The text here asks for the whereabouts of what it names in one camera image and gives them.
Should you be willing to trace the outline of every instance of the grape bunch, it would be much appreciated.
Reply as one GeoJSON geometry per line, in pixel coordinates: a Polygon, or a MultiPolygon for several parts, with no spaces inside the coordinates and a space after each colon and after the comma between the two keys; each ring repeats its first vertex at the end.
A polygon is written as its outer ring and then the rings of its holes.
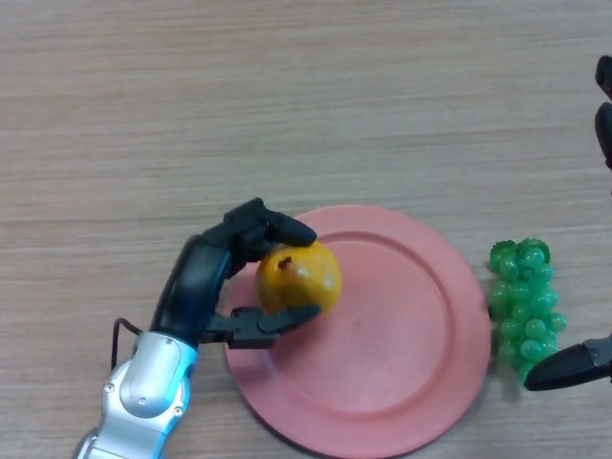
{"type": "Polygon", "coordinates": [[[497,357],[518,371],[524,383],[532,368],[557,351],[564,315],[554,312],[558,295],[551,286],[555,270],[542,241],[503,241],[491,250],[489,269],[497,274],[488,304],[495,323],[497,357]]]}

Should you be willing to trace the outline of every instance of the wooden table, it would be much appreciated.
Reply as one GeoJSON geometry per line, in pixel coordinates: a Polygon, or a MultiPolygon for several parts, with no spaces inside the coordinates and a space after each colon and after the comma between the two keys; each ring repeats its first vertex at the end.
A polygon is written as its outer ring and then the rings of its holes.
{"type": "MultiPolygon", "coordinates": [[[[98,422],[112,321],[140,326],[192,233],[252,196],[410,214],[479,278],[500,239],[553,251],[562,345],[612,329],[612,181],[595,0],[0,2],[0,445],[66,458],[98,422]]],[[[130,342],[124,341],[125,357],[130,342]]],[[[203,355],[170,459],[292,458],[203,355]]],[[[492,372],[412,457],[608,458],[606,381],[492,372]]]]}

